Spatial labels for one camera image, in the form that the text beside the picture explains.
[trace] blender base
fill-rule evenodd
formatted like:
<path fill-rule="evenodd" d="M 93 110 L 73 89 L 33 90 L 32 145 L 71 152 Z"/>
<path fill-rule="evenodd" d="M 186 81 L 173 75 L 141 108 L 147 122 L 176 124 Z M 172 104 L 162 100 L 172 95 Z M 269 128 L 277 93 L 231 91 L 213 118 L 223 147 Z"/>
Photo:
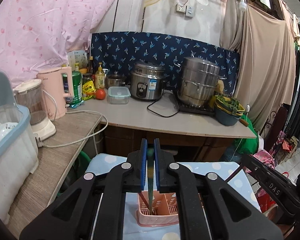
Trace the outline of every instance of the blender base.
<path fill-rule="evenodd" d="M 32 125 L 31 129 L 34 134 L 37 134 L 38 137 L 40 137 L 41 141 L 56 133 L 56 127 L 47 116 L 42 122 Z"/>

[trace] kettle handle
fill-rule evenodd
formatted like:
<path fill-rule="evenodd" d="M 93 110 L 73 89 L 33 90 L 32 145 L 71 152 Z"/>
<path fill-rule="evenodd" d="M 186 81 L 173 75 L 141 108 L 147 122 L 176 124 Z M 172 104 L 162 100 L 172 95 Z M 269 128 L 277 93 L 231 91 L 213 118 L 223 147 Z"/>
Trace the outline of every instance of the kettle handle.
<path fill-rule="evenodd" d="M 72 82 L 72 70 L 70 67 L 62 67 L 61 68 L 61 78 L 62 74 L 65 73 L 67 74 L 67 79 L 68 79 L 68 88 L 69 88 L 69 93 L 63 93 L 63 97 L 74 97 L 74 91 L 73 91 L 73 82 Z"/>

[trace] small saucepan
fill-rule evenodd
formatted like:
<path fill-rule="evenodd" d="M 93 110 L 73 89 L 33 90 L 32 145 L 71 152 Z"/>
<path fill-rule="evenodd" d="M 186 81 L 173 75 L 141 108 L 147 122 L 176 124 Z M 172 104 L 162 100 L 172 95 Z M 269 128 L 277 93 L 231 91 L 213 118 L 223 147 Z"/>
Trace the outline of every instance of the small saucepan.
<path fill-rule="evenodd" d="M 113 75 L 106 76 L 106 88 L 109 87 L 124 87 L 126 77 L 124 75 L 119 75 L 117 71 L 114 71 Z"/>

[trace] pink electric kettle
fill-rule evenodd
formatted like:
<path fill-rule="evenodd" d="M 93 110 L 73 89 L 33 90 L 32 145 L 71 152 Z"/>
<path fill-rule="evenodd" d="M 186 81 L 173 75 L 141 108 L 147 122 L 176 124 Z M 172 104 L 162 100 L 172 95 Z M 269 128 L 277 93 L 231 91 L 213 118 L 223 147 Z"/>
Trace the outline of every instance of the pink electric kettle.
<path fill-rule="evenodd" d="M 65 93 L 62 74 L 66 73 L 69 93 Z M 66 97 L 74 97 L 72 72 L 70 67 L 58 67 L 40 71 L 37 78 L 42 80 L 43 99 L 50 120 L 63 117 L 66 112 Z"/>

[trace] green canister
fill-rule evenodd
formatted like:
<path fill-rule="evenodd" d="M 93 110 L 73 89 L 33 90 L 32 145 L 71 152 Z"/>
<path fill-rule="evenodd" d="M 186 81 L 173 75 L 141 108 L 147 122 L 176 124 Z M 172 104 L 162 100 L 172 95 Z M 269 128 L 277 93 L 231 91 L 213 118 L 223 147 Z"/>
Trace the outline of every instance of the green canister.
<path fill-rule="evenodd" d="M 62 79 L 63 79 L 63 87 L 65 93 L 69 93 L 68 79 L 66 73 L 62 74 Z M 72 72 L 72 83 L 73 83 L 74 97 L 66 98 L 66 102 L 68 104 L 78 104 L 82 101 L 82 76 L 79 71 Z"/>

